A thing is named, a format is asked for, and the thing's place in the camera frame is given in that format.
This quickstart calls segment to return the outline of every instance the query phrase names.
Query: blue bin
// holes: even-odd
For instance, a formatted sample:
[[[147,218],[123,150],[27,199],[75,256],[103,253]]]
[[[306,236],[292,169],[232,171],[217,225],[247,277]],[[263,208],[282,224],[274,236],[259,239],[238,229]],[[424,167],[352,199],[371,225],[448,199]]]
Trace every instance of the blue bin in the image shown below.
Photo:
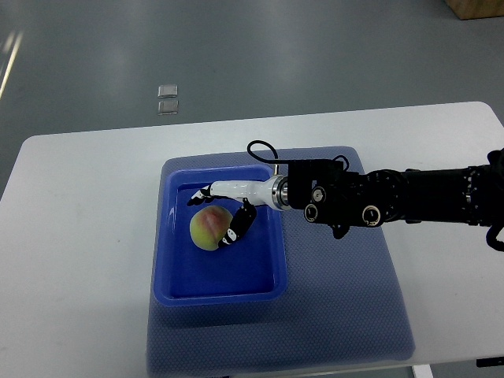
[[[215,251],[193,244],[191,218],[206,206],[234,214],[241,202],[216,199],[187,206],[202,187],[221,180],[267,180],[271,169],[247,165],[179,170],[165,181],[161,204],[153,291],[166,307],[271,301],[287,288],[287,265],[280,212],[258,207],[252,227],[237,243]]]

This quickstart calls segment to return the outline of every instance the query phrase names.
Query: gray floor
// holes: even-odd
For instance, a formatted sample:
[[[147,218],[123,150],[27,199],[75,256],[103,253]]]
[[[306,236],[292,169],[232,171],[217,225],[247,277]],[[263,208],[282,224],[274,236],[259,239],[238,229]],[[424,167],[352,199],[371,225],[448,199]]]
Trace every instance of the gray floor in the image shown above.
[[[0,99],[0,194],[39,134],[464,101],[504,123],[504,17],[459,21],[442,0],[2,0],[0,43],[12,31],[23,39]],[[179,85],[177,115],[157,115],[163,83]],[[474,361],[432,369],[504,376]]]

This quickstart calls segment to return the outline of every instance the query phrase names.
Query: gray textured mat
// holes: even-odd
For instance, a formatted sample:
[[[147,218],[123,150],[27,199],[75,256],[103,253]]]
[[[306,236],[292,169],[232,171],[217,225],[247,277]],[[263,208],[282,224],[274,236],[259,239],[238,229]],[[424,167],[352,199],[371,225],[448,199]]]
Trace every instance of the gray textured mat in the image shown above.
[[[344,154],[351,171],[363,172],[349,147],[278,152],[283,159]],[[160,193],[166,176],[179,169],[255,163],[245,153],[173,159],[163,168]],[[158,217],[162,196],[159,201]],[[219,376],[411,357],[413,337],[381,229],[352,228],[334,240],[328,226],[307,223],[300,211],[282,213],[282,222],[289,286],[277,300],[168,309],[151,295],[150,375]]]

